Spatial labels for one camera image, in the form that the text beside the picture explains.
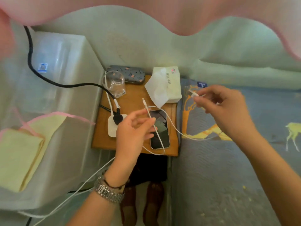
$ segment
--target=yellow cloth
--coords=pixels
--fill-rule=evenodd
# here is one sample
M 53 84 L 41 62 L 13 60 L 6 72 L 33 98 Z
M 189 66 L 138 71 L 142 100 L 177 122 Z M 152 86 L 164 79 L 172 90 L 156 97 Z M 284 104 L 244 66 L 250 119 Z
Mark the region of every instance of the yellow cloth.
M 36 119 L 29 126 L 41 136 L 26 130 L 7 129 L 0 139 L 0 186 L 13 192 L 23 191 L 39 166 L 53 133 L 66 119 L 52 115 Z

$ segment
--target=wooden nightstand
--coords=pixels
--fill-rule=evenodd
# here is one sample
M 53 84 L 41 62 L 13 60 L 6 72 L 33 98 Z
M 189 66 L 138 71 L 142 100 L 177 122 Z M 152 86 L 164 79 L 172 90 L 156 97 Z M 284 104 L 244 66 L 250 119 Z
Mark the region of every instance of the wooden nightstand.
M 126 84 L 126 94 L 117 99 L 118 104 L 120 106 L 120 112 L 122 114 L 130 114 L 132 111 L 140 110 L 144 108 L 142 103 L 142 98 L 145 99 L 148 106 L 155 106 L 149 97 L 144 85 L 150 79 L 150 75 L 145 76 L 145 82 L 142 85 L 134 85 L 134 84 Z M 101 105 L 109 108 L 109 102 L 107 99 L 106 93 L 103 91 L 101 97 Z M 177 104 L 176 103 L 168 103 L 162 106 L 162 109 L 167 112 L 170 116 L 174 125 L 176 125 L 176 114 L 177 114 Z M 110 137 L 108 135 L 108 118 L 110 117 L 110 112 L 100 108 L 98 111 L 98 116 L 96 120 L 93 140 L 92 140 L 92 148 L 99 148 L 104 150 L 115 150 L 116 149 L 116 138 Z M 168 125 L 168 133 L 170 140 L 170 147 L 165 149 L 165 155 L 167 156 L 178 156 L 179 154 L 179 142 L 177 131 L 171 125 L 169 119 L 167 119 Z M 148 150 L 152 151 L 156 154 L 161 154 L 163 152 L 160 150 L 152 150 L 150 145 L 150 140 L 144 141 L 144 147 Z M 142 153 L 150 154 L 144 148 L 141 151 Z

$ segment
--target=gray bed sheet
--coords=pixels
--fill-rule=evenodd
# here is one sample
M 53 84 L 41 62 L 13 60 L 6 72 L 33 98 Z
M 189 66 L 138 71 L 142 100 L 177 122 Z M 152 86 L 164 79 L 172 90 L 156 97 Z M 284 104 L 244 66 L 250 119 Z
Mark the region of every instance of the gray bed sheet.
M 182 79 L 182 93 L 192 80 Z M 301 93 L 263 88 L 236 88 L 246 98 L 250 115 L 273 148 L 301 174 L 298 152 L 286 127 L 301 123 Z M 187 96 L 178 104 L 178 128 Z M 191 106 L 192 99 L 186 106 Z M 215 124 L 200 108 L 190 111 L 187 134 L 195 135 Z M 301 137 L 296 138 L 301 147 Z M 172 159 L 172 225 L 280 225 L 255 172 L 232 141 L 214 138 L 207 141 L 182 139 L 179 156 Z

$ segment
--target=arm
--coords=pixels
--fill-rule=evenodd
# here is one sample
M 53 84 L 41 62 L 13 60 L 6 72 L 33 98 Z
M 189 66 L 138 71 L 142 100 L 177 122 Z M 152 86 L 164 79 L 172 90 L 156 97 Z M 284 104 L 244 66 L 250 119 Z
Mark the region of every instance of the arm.
M 250 160 L 280 223 L 301 225 L 301 178 L 256 130 L 243 95 L 223 86 L 210 86 L 198 94 L 205 96 L 194 98 L 197 105 L 212 114 Z
M 150 132 L 155 131 L 152 127 L 155 119 L 136 118 L 143 114 L 147 114 L 146 109 L 135 111 L 118 125 L 115 159 L 104 175 L 112 187 L 119 187 L 127 182 L 141 153 L 144 140 L 153 137 Z M 67 226 L 109 226 L 116 206 L 92 191 Z

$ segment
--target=hand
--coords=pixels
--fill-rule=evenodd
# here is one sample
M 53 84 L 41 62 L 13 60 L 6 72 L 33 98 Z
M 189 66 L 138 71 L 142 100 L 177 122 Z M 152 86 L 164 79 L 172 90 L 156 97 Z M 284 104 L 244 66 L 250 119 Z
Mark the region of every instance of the hand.
M 197 106 L 210 113 L 219 128 L 233 141 L 239 141 L 257 132 L 240 91 L 213 85 L 201 89 L 197 94 L 204 95 L 194 97 Z
M 116 132 L 115 160 L 105 177 L 110 186 L 121 186 L 129 178 L 138 156 L 141 153 L 144 140 L 153 137 L 153 127 L 156 118 L 137 118 L 147 114 L 146 109 L 132 112 L 119 125 Z

